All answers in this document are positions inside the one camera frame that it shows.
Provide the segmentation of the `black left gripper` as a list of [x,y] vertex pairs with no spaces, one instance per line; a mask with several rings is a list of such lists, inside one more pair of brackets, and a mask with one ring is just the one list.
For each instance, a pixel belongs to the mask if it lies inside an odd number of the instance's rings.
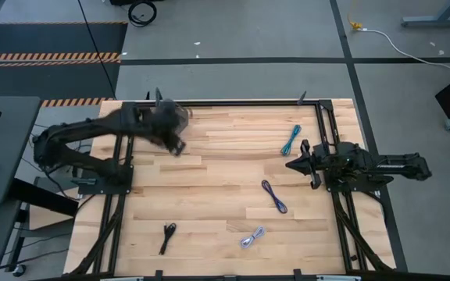
[[142,122],[150,129],[150,133],[146,139],[155,145],[165,148],[171,155],[179,156],[186,147],[186,143],[180,138],[180,133],[177,134],[164,129],[158,130],[147,120],[153,109],[143,109],[141,114]]

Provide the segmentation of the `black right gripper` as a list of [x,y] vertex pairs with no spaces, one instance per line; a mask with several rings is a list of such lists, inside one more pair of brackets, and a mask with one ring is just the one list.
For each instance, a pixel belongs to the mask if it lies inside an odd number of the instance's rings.
[[297,159],[289,161],[285,166],[304,176],[310,176],[310,186],[313,190],[316,190],[322,184],[321,177],[317,172],[325,169],[323,158],[329,153],[329,144],[323,141],[311,147],[309,141],[304,139],[301,142],[300,149],[302,155]]

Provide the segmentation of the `black desk beam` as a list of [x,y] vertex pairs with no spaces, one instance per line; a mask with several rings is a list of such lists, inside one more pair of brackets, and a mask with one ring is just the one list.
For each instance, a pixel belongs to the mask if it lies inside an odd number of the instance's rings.
[[51,191],[37,187],[31,183],[15,178],[9,188],[8,196],[35,205],[46,208],[53,212],[74,217],[77,213],[79,203],[72,199],[54,194]]

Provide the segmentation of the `yellow power plug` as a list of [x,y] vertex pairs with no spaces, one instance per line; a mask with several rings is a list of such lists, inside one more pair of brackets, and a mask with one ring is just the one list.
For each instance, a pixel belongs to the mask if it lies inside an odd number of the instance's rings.
[[347,14],[347,21],[353,30],[361,30],[363,28],[363,24],[352,20],[349,13]]

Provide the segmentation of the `black hazard-striped floor mat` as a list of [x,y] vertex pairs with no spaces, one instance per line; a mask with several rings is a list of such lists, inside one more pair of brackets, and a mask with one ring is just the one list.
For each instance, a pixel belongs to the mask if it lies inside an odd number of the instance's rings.
[[0,96],[44,107],[115,99],[126,32],[123,21],[0,23]]

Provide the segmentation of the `grey metal table leg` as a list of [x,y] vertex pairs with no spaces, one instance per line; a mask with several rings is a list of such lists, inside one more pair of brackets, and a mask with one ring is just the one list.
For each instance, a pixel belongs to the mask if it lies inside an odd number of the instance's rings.
[[402,17],[403,27],[450,27],[450,0],[434,16]]

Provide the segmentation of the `black aluminium table frame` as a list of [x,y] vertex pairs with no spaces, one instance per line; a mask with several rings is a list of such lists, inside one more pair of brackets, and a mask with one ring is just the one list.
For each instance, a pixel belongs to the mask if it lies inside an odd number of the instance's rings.
[[301,138],[362,142],[350,99],[188,101],[187,147],[173,157],[145,140],[97,137],[91,152],[131,151],[125,197],[99,194],[75,219],[65,272],[87,256],[101,227],[123,208],[92,271],[184,281],[260,281],[342,275],[357,268],[356,248],[341,249],[333,198],[288,169],[280,149],[294,125]]

